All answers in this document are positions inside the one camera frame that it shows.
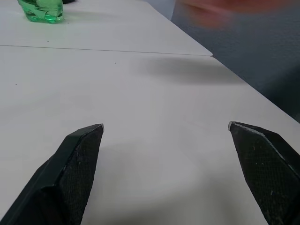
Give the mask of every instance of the white table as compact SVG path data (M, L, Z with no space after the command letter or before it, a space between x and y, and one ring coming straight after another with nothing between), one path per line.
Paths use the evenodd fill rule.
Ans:
M83 225L266 225L227 131L300 124L217 60L0 46L0 217L69 133L104 123Z
M79 0L64 11L61 24L32 23L17 0L1 0L0 45L212 55L143 1Z

